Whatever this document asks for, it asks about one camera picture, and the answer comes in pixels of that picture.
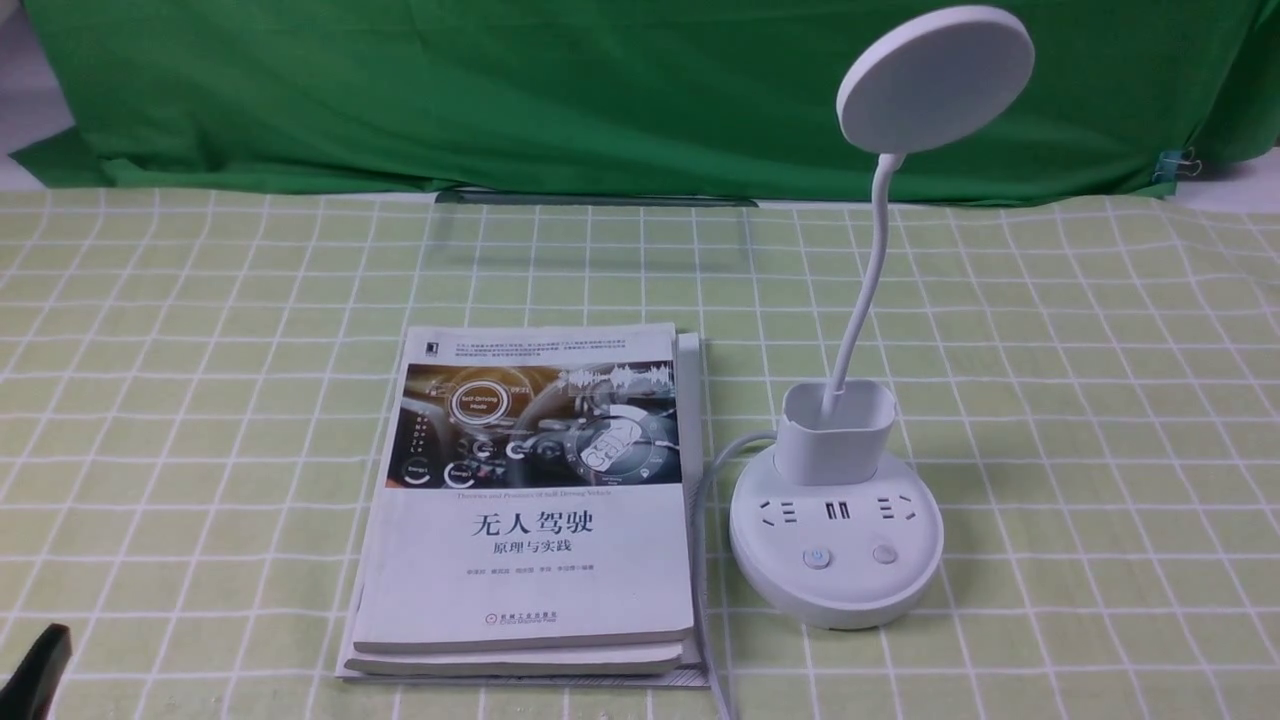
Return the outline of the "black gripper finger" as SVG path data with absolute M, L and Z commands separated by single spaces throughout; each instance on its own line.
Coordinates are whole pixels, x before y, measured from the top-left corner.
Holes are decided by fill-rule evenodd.
M 1 719 L 47 719 L 73 656 L 65 624 L 49 624 L 1 689 Z

